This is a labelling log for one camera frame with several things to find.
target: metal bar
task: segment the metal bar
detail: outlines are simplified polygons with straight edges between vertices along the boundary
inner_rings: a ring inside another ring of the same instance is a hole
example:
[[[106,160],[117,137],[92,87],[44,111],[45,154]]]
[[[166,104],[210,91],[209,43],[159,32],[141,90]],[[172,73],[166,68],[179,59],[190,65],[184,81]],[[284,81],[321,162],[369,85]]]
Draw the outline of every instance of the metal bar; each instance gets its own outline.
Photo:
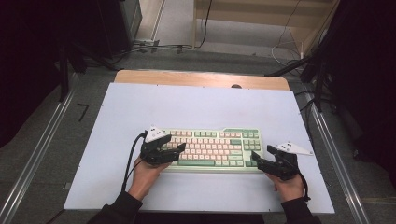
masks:
[[[26,193],[30,183],[32,182],[33,177],[35,176],[35,172],[37,171],[40,162],[43,160],[44,155],[47,152],[50,141],[56,130],[58,129],[62,118],[64,117],[64,113],[69,106],[71,99],[73,98],[75,87],[77,86],[77,84],[78,75],[74,73],[72,76],[72,85],[70,92],[66,95],[64,101],[57,105],[49,121],[49,124],[47,125],[45,131],[43,132],[37,145],[35,146],[35,150],[33,151],[29,161],[26,163],[23,171],[21,172],[21,175],[14,183],[14,186],[9,192],[7,199],[2,205],[2,209],[0,212],[0,223],[11,223],[11,220],[17,212],[17,209],[21,203],[21,200],[23,199],[24,194]]]
[[[313,97],[311,94],[307,94],[306,98],[308,101],[310,101]],[[347,168],[345,167],[344,162],[338,152],[338,148],[332,139],[332,135],[326,124],[325,118],[321,113],[318,112],[318,109],[315,107],[315,105],[312,106],[312,113],[314,115],[315,122],[318,125],[318,129],[324,141],[325,147],[329,153],[334,171],[337,174],[341,187],[343,188],[346,201],[349,204],[349,208],[352,212],[352,216],[354,217],[356,223],[369,224],[370,220],[364,210],[361,198],[355,189]]]

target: wire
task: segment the wire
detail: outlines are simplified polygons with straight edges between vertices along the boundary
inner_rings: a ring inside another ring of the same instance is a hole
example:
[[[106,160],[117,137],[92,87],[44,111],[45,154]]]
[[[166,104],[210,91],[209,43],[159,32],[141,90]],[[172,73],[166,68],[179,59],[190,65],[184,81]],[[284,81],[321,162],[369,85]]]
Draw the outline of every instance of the wire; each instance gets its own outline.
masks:
[[[286,65],[289,66],[289,63],[297,62],[297,61],[299,61],[299,60],[296,60],[296,59],[290,60],[290,61],[288,61],[288,62],[286,63]],[[299,76],[299,75],[301,74],[301,72],[299,72],[298,69],[294,69],[294,71],[295,71],[298,75],[294,75],[291,71],[289,71],[289,73],[292,74],[293,76]]]
[[[301,2],[301,0],[299,0],[299,1],[297,2],[296,6],[294,7],[294,10],[293,10],[293,11],[291,12],[291,14],[289,15],[288,21],[286,22],[285,28],[283,29],[283,32],[282,32],[282,35],[280,36],[279,41],[277,42],[278,45],[280,44],[280,40],[282,39],[283,34],[285,34],[286,27],[288,27],[288,25],[289,25],[289,21],[290,21],[291,16],[292,16],[292,15],[294,14],[294,12],[296,11],[297,6],[300,4],[300,2]]]
[[[312,102],[309,103],[309,108],[305,110],[305,121],[306,121],[306,132],[308,133],[309,140],[311,141],[312,149],[314,149],[315,152],[314,138],[312,137],[311,128],[309,127],[309,117],[311,115],[313,104],[314,101],[312,100]]]
[[[142,160],[140,160],[136,165],[134,165],[134,167],[132,167],[132,170],[131,170],[131,171],[129,172],[129,174],[128,174],[128,178],[129,178],[129,176],[131,175],[131,173],[132,173],[132,171],[134,170],[134,168],[136,168],[136,166],[137,166],[138,164],[140,164],[140,162],[142,162],[146,157],[147,157],[147,155],[146,155],[145,157],[143,157]]]
[[[46,224],[50,224],[53,221],[55,221],[55,219],[58,218],[65,211],[66,211],[65,209],[62,209],[61,211],[59,211],[50,221],[46,222]]]
[[[300,91],[300,92],[294,93],[294,96],[298,96],[298,95],[301,95],[303,93],[311,93],[311,92],[315,92],[315,91]]]
[[[209,12],[210,12],[210,8],[211,8],[211,7],[212,7],[212,0],[210,0],[209,8],[207,9],[207,13],[206,13],[205,29],[204,29],[204,39],[202,40],[201,45],[200,45],[197,49],[200,49],[201,46],[205,43],[205,40],[206,40],[206,26],[207,26],[207,21],[208,21],[208,19],[209,19]]]
[[[280,45],[289,44],[289,43],[297,43],[297,42],[302,43],[301,41],[288,41],[288,42],[279,43],[279,44],[275,45],[275,46],[271,49],[271,54],[272,54],[273,58],[274,58],[278,63],[280,63],[280,64],[282,64],[282,65],[284,65],[284,66],[288,66],[287,64],[282,63],[280,60],[278,60],[278,59],[276,58],[276,53],[274,53],[274,49],[276,49],[276,48],[277,48],[278,46],[280,46]]]
[[[139,134],[139,135],[136,137],[136,139],[134,140],[134,144],[132,145],[131,152],[130,152],[130,154],[129,154],[128,164],[126,165],[126,171],[125,171],[125,176],[124,176],[124,181],[123,181],[123,183],[122,183],[121,191],[125,191],[125,189],[126,189],[126,182],[128,181],[129,175],[130,175],[131,172],[134,170],[134,168],[140,163],[140,162],[139,162],[137,165],[135,165],[135,166],[133,167],[133,169],[131,170],[131,172],[128,174],[128,172],[129,172],[129,167],[131,166],[132,156],[134,155],[134,147],[136,146],[137,141],[138,141],[141,137],[145,138],[145,137],[147,136],[147,134],[148,134],[148,132],[145,131],[144,133]]]

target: black cloth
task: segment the black cloth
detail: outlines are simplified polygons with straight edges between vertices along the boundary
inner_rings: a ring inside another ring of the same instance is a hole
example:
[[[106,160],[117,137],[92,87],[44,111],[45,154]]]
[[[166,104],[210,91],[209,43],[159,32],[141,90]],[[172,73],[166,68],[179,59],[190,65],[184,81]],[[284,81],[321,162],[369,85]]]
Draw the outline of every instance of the black cloth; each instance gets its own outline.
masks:
[[[286,213],[287,223],[289,224],[321,223],[318,217],[312,216],[304,198],[291,200],[281,205]],[[141,206],[142,202],[138,201],[127,192],[122,192],[113,204],[106,204],[98,214],[88,221],[88,224],[133,223],[134,217]]]

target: person's left hand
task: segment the person's left hand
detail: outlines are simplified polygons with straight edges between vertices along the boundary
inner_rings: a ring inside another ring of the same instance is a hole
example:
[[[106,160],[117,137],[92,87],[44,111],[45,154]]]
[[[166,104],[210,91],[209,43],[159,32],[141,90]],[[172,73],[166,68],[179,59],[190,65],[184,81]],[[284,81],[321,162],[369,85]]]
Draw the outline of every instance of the person's left hand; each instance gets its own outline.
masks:
[[[160,172],[171,163],[152,166],[142,161],[139,157],[134,161],[134,164],[138,165],[134,168],[134,179],[128,193],[137,200],[142,201],[149,194],[149,189],[155,183],[158,176],[160,176]]]

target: green keyboard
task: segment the green keyboard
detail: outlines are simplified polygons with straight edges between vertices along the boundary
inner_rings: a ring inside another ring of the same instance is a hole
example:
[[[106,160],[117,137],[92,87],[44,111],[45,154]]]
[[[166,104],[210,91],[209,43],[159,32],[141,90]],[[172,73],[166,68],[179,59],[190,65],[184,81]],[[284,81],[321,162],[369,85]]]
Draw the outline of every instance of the green keyboard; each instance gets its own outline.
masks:
[[[258,129],[162,130],[172,134],[172,140],[162,150],[186,143],[179,160],[165,172],[262,173],[250,159],[251,151],[262,156],[262,136]]]

